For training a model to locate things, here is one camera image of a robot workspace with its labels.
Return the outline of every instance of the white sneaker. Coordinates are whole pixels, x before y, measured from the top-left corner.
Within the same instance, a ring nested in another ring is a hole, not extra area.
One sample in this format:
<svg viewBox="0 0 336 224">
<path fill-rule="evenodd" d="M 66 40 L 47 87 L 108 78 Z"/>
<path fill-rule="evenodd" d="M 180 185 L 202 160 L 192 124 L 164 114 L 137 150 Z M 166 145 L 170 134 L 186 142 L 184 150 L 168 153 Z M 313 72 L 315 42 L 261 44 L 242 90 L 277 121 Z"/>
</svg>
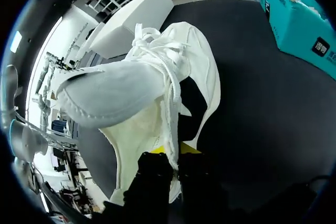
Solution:
<svg viewBox="0 0 336 224">
<path fill-rule="evenodd" d="M 182 105 L 180 82 L 190 78 L 206 102 L 191 141 L 196 147 L 200 131 L 221 96 L 214 57 L 196 27 L 176 23 L 160 35 L 138 24 L 133 48 L 124 60 L 58 78 L 56 96 L 68 115 L 83 126 L 100 128 L 114 147 L 118 167 L 113 203 L 123 205 L 123 192 L 132 183 L 143 152 L 163 145 L 170 164 L 178 169 L 178 114 L 193 117 Z M 180 192 L 175 179 L 170 202 Z"/>
</svg>

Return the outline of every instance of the white wall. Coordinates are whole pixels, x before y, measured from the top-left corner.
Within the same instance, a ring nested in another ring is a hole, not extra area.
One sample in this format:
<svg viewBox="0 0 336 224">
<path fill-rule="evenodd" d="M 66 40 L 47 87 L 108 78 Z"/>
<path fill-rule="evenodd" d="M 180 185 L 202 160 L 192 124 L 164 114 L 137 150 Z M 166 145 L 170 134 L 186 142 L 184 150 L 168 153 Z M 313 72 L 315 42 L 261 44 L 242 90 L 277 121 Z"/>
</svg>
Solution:
<svg viewBox="0 0 336 224">
<path fill-rule="evenodd" d="M 28 95 L 26 98 L 26 119 L 37 127 L 39 127 L 40 124 L 41 111 L 37 103 L 32 101 L 32 98 L 35 97 L 34 93 L 36 90 L 37 81 L 45 63 L 44 55 L 46 54 L 46 52 L 50 52 L 58 58 L 64 57 L 74 38 L 78 35 L 79 31 L 82 29 L 85 23 L 88 23 L 88 26 L 77 40 L 78 46 L 80 46 L 85 41 L 89 30 L 95 28 L 98 25 L 98 22 L 79 8 L 72 6 L 71 9 L 63 16 L 62 21 L 52 33 L 49 40 L 46 41 L 45 48 L 42 49 L 43 51 L 41 52 L 41 57 L 38 58 L 35 62 L 33 73 L 30 77 L 27 92 Z M 74 51 L 72 54 L 70 54 L 66 62 L 69 62 L 70 59 L 74 59 L 75 56 L 76 52 Z M 57 75 L 59 73 L 59 70 L 56 69 L 54 78 L 57 78 Z M 46 75 L 45 82 L 40 90 L 40 94 L 42 94 L 43 92 L 44 85 L 46 84 L 46 81 L 48 79 L 47 77 L 48 74 Z M 50 93 L 47 95 L 48 99 L 50 98 L 51 91 L 53 90 L 52 88 L 53 85 L 51 82 Z M 50 101 L 51 106 L 59 109 L 59 105 L 56 101 Z M 48 128 L 51 128 L 51 115 L 49 116 Z M 34 164 L 40 170 L 40 172 L 46 176 L 46 180 L 50 183 L 51 187 L 55 190 L 59 190 L 61 188 L 61 182 L 62 184 L 66 185 L 69 179 L 67 174 L 54 171 L 54 165 L 51 162 L 51 155 L 52 148 L 49 147 L 45 156 L 41 154 L 35 155 Z"/>
<path fill-rule="evenodd" d="M 46 52 L 50 52 L 51 54 L 57 56 L 58 58 L 62 58 L 67 53 L 71 43 L 73 42 L 74 38 L 78 35 L 79 31 L 82 29 L 82 27 L 85 25 L 85 23 L 88 23 L 88 26 L 83 31 L 79 39 L 77 40 L 77 45 L 81 46 L 81 44 L 85 41 L 85 38 L 89 32 L 89 30 L 95 28 L 98 25 L 98 22 L 93 19 L 88 14 L 84 13 L 79 8 L 72 6 L 71 9 L 64 15 L 62 18 L 61 23 L 58 25 L 54 33 L 49 39 L 49 42 L 47 43 L 46 47 L 44 48 L 41 58 L 37 59 L 35 62 L 36 64 L 36 70 L 32 73 L 31 80 L 30 80 L 30 90 L 28 90 L 28 96 L 27 96 L 27 102 L 26 102 L 26 110 L 27 115 L 26 119 L 31 122 L 32 124 L 39 126 L 40 124 L 40 109 L 38 108 L 37 103 L 32 101 L 32 98 L 34 97 L 34 92 L 36 89 L 37 81 L 39 79 L 39 75 L 43 69 L 45 59 L 44 55 Z M 66 63 L 69 62 L 70 59 L 74 59 L 76 56 L 76 51 L 71 51 L 70 56 L 68 57 Z M 57 75 L 60 73 L 60 70 L 55 70 L 55 76 L 54 79 L 57 78 Z M 45 77 L 45 82 L 40 90 L 40 94 L 43 93 L 44 85 L 47 81 L 47 76 Z M 54 108 L 57 109 L 58 105 L 54 100 L 51 101 L 51 106 L 55 106 Z"/>
</svg>

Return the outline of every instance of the white shoelace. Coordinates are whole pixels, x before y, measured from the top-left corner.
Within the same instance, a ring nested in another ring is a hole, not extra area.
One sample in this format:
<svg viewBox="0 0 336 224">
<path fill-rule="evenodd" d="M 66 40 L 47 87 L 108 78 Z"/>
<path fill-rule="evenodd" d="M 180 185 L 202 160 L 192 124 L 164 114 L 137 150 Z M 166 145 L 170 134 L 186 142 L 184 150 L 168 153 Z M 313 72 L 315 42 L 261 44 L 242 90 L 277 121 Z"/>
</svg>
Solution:
<svg viewBox="0 0 336 224">
<path fill-rule="evenodd" d="M 163 138 L 162 142 L 170 164 L 177 170 L 177 120 L 182 105 L 181 87 L 177 75 L 183 60 L 182 52 L 188 45 L 175 42 L 171 38 L 160 37 L 158 30 L 142 29 L 142 24 L 137 24 L 132 46 L 125 60 L 145 62 L 163 74 L 166 88 L 164 99 L 160 104 L 162 118 L 160 138 Z M 171 121 L 174 124 L 173 127 L 176 127 L 173 135 Z"/>
</svg>

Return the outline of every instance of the cardboard box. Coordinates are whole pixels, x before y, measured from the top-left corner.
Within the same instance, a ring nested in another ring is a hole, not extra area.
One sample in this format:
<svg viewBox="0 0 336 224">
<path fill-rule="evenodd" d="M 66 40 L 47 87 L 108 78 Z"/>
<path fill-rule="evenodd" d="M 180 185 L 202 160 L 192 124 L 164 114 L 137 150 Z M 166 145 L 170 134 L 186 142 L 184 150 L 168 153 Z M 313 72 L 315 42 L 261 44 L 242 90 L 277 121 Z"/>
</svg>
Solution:
<svg viewBox="0 0 336 224">
<path fill-rule="evenodd" d="M 278 48 L 336 80 L 336 32 L 315 0 L 260 0 Z"/>
</svg>

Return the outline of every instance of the gray floor mat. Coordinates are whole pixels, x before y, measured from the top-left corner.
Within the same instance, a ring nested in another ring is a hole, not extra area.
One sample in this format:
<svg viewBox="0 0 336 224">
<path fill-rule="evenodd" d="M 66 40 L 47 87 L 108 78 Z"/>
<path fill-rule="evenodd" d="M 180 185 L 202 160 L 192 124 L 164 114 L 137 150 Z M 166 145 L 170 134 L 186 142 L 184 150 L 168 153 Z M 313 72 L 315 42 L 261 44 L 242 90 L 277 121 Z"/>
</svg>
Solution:
<svg viewBox="0 0 336 224">
<path fill-rule="evenodd" d="M 178 5 L 162 29 L 180 21 L 207 37 L 221 76 L 221 103 L 198 148 L 215 158 L 230 204 L 253 209 L 294 182 L 327 174 L 336 157 L 336 81 L 277 49 L 259 3 Z M 98 130 L 79 132 L 82 157 L 110 197 L 113 148 Z"/>
</svg>

